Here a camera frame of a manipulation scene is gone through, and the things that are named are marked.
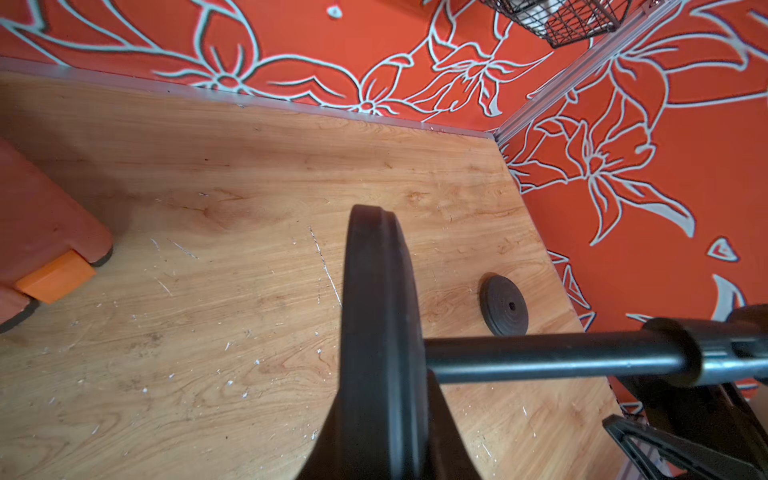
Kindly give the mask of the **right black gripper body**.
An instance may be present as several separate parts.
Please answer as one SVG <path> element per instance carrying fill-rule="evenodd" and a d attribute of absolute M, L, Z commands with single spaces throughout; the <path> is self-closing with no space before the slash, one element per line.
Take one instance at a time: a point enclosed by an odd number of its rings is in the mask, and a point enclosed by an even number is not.
<path fill-rule="evenodd" d="M 650 425 L 737 459 L 755 463 L 767 477 L 767 432 L 748 402 L 732 383 L 675 387 L 652 377 L 622 377 L 622 385 L 642 403 L 645 417 L 628 419 Z M 660 462 L 676 468 L 647 444 L 638 442 L 643 453 L 662 471 Z"/>

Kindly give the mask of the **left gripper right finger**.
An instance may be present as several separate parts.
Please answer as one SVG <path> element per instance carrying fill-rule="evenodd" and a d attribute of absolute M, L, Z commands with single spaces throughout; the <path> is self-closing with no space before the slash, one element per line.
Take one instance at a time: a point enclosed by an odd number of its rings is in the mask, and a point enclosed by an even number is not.
<path fill-rule="evenodd" d="M 436 375 L 427 371 L 429 434 L 426 479 L 474 479 L 480 475 L 462 441 Z"/>

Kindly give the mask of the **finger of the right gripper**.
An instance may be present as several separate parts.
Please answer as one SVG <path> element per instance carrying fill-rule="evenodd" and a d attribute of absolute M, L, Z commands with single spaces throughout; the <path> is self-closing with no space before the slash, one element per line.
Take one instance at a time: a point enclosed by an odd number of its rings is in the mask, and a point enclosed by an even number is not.
<path fill-rule="evenodd" d="M 655 448 L 659 455 L 684 470 L 677 479 L 761 479 L 755 464 L 726 455 L 650 425 L 611 415 L 602 421 L 610 437 L 644 479 L 669 479 L 642 452 L 638 442 Z"/>

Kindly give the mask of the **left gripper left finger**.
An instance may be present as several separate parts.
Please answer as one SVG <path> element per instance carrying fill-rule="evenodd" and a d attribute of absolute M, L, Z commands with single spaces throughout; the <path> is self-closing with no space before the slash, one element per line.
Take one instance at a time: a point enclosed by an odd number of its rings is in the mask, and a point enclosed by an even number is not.
<path fill-rule="evenodd" d="M 297 474 L 299 480 L 342 479 L 342 457 L 347 433 L 342 402 L 337 395 L 315 440 L 315 445 Z"/>

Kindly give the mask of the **black round stand base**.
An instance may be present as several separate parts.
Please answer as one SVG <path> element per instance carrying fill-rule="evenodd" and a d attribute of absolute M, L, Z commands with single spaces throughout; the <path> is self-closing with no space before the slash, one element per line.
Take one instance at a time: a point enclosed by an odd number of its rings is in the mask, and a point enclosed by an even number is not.
<path fill-rule="evenodd" d="M 343 479 L 418 479 L 428 445 L 427 369 L 410 254 L 394 213 L 352 208 L 337 410 Z"/>

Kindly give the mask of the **black mic clip pole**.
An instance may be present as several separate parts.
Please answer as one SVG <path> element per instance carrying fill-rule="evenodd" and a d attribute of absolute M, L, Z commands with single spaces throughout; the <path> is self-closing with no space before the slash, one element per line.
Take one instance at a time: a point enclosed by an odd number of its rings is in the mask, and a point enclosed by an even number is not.
<path fill-rule="evenodd" d="M 653 318 L 637 331 L 428 339 L 441 383 L 654 377 L 691 388 L 767 376 L 767 308 L 723 322 Z"/>

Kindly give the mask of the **orange plastic tool case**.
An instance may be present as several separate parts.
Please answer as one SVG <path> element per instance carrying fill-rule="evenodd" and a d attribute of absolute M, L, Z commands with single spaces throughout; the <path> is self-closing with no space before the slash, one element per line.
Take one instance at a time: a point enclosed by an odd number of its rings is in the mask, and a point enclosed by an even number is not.
<path fill-rule="evenodd" d="M 113 252 L 107 227 L 1 142 L 1 331 L 83 285 Z"/>

